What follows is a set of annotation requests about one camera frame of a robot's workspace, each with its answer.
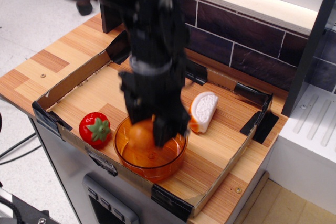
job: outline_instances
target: black cable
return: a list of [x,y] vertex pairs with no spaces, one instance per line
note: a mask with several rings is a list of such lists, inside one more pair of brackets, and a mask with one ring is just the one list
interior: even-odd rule
[[30,150],[29,152],[26,152],[26,153],[22,154],[21,156],[18,156],[18,157],[15,157],[15,158],[13,158],[13,159],[10,159],[10,160],[8,160],[8,161],[2,162],[2,163],[0,163],[0,165],[4,165],[4,164],[7,164],[7,163],[9,163],[9,162],[15,161],[15,160],[17,160],[17,159],[19,159],[19,158],[22,158],[22,157],[28,155],[29,153],[32,153],[33,151],[36,151],[36,150],[39,149],[40,147],[42,147],[42,145],[40,145],[40,146],[38,146],[38,147],[36,147],[36,148]]
[[9,200],[5,198],[0,197],[0,203],[6,205],[7,207],[13,210],[14,215],[16,217],[17,224],[23,224],[20,211],[12,202],[10,202]]
[[18,142],[17,144],[15,144],[14,146],[12,146],[8,150],[6,150],[5,152],[1,153],[0,154],[0,158],[2,158],[3,156],[5,156],[8,152],[12,151],[13,149],[15,149],[16,147],[18,147],[19,145],[23,144],[25,141],[28,141],[29,139],[31,139],[35,135],[36,135],[36,133],[34,132],[32,135],[26,137],[25,139],[23,139],[22,141]]

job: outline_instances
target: grout line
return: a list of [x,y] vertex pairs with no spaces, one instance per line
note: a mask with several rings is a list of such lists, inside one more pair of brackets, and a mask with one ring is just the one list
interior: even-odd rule
[[196,19],[195,19],[195,27],[197,27],[197,21],[198,21],[198,1],[196,1]]
[[232,43],[232,49],[231,49],[231,55],[230,55],[230,63],[229,63],[229,67],[231,67],[231,64],[232,64],[232,58],[233,58],[233,50],[235,48],[235,44],[236,43]]
[[283,38],[282,38],[282,42],[281,42],[281,46],[280,46],[280,49],[279,49],[278,59],[280,59],[280,55],[281,55],[281,51],[282,51],[282,46],[283,46],[283,43],[284,43],[284,41],[285,41],[286,33],[287,33],[287,32],[285,32],[285,33],[283,34]]
[[259,53],[259,54],[261,54],[261,55],[267,56],[267,57],[269,57],[269,58],[271,58],[271,59],[280,61],[280,62],[282,62],[282,63],[284,63],[284,64],[286,64],[286,65],[289,65],[289,66],[292,66],[292,67],[297,68],[297,67],[294,66],[294,65],[291,65],[291,64],[289,64],[289,63],[287,63],[287,62],[285,62],[285,61],[283,61],[283,60],[280,60],[280,59],[278,59],[278,58],[276,58],[276,57],[270,56],[270,55],[268,55],[268,54],[266,54],[266,53],[264,53],[264,52],[260,52],[260,51],[258,51],[258,50],[255,50],[255,49],[253,49],[253,48],[247,47],[247,46],[245,46],[245,45],[243,45],[243,44],[237,43],[237,42],[235,42],[235,41],[233,41],[233,40],[230,40],[230,39],[228,39],[228,38],[222,37],[222,36],[220,36],[220,35],[218,35],[218,34],[214,34],[214,33],[210,32],[210,31],[201,29],[201,28],[199,28],[199,27],[196,27],[196,26],[193,26],[193,25],[190,25],[190,24],[188,24],[188,25],[191,26],[191,27],[194,27],[194,28],[196,28],[196,29],[198,29],[198,30],[204,31],[204,32],[206,32],[206,33],[208,33],[208,34],[214,35],[214,36],[216,36],[216,37],[218,37],[218,38],[221,38],[221,39],[230,41],[231,43],[234,43],[234,44],[237,44],[237,45],[239,45],[239,46],[245,47],[245,48],[247,48],[247,49],[249,49],[249,50],[251,50],[251,51],[257,52],[257,53]]
[[322,61],[324,61],[324,62],[326,62],[326,63],[329,63],[329,64],[332,64],[332,65],[336,66],[336,63],[333,63],[333,62],[330,62],[330,61],[327,61],[327,60],[323,60],[323,59],[318,58],[318,57],[315,57],[315,56],[314,56],[314,58],[315,58],[315,59],[318,59],[318,60],[322,60]]
[[218,9],[220,9],[220,10],[224,10],[224,11],[226,11],[226,12],[235,14],[235,15],[237,15],[237,16],[239,16],[239,17],[242,17],[242,18],[245,18],[245,19],[248,19],[248,20],[257,22],[257,23],[259,23],[259,24],[263,24],[263,25],[268,26],[268,27],[272,27],[272,28],[274,28],[274,29],[276,29],[276,30],[284,31],[285,33],[289,33],[289,34],[292,34],[292,35],[294,35],[294,36],[297,36],[297,37],[300,37],[300,38],[303,38],[303,39],[307,39],[307,37],[305,37],[305,36],[303,36],[303,35],[298,35],[298,34],[296,34],[294,31],[288,31],[288,30],[285,29],[285,28],[281,28],[281,27],[278,27],[278,26],[276,26],[276,25],[274,25],[274,24],[267,23],[266,21],[263,21],[263,20],[260,20],[260,19],[254,19],[253,17],[250,17],[250,16],[246,16],[246,15],[244,15],[244,14],[241,14],[241,13],[239,13],[239,12],[236,11],[236,10],[226,9],[225,7],[221,7],[221,6],[218,6],[218,5],[215,5],[215,4],[211,4],[211,3],[206,2],[206,1],[204,1],[204,0],[196,0],[196,1],[197,1],[197,4],[198,4],[198,2],[201,2],[201,3],[203,3],[203,4],[206,4],[206,5],[209,5],[209,6],[218,8]]

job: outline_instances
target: white floor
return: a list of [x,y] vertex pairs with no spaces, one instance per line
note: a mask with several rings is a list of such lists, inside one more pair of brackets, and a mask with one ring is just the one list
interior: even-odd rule
[[[0,0],[0,76],[33,56],[99,12],[80,16],[70,0]],[[34,132],[28,117],[0,99],[3,118],[0,153]],[[26,142],[0,163],[39,145],[37,138]],[[49,210],[59,223],[78,223],[42,148],[0,166],[3,188],[36,207]]]

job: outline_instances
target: orange ball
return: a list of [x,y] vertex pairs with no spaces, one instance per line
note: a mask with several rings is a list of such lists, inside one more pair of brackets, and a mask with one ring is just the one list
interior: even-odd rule
[[154,146],[152,119],[145,119],[131,126],[128,147],[136,150],[148,150]]

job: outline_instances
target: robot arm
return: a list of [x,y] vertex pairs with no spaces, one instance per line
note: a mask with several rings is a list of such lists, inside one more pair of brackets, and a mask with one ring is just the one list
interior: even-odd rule
[[133,72],[119,73],[132,123],[155,115],[154,139],[163,146],[185,135],[190,119],[181,103],[189,38],[177,0],[103,0],[117,8],[131,40]]

